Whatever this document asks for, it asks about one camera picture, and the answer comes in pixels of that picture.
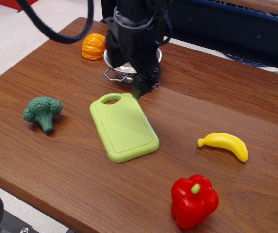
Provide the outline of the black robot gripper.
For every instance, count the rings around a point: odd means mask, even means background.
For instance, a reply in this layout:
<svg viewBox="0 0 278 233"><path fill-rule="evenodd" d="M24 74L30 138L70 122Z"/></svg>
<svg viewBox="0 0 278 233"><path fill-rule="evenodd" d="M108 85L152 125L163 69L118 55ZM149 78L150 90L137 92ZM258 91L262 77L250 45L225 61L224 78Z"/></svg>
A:
<svg viewBox="0 0 278 233"><path fill-rule="evenodd" d="M126 62L138 70L133 96L139 99L159 86L157 49L169 42L167 6L116 6L106 19L106 45L113 68Z"/></svg>

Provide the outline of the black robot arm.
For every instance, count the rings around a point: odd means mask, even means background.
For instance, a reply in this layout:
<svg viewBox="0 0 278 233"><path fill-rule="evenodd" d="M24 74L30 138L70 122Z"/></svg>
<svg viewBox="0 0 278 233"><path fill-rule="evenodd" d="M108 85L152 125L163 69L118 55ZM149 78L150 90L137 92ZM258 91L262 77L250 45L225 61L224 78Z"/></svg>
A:
<svg viewBox="0 0 278 233"><path fill-rule="evenodd" d="M113 14L106 18L107 55L113 68L130 63L136 74L133 96L140 98L159 85L161 68L159 46L169 42L172 23L166 7L169 0L118 0Z"/></svg>

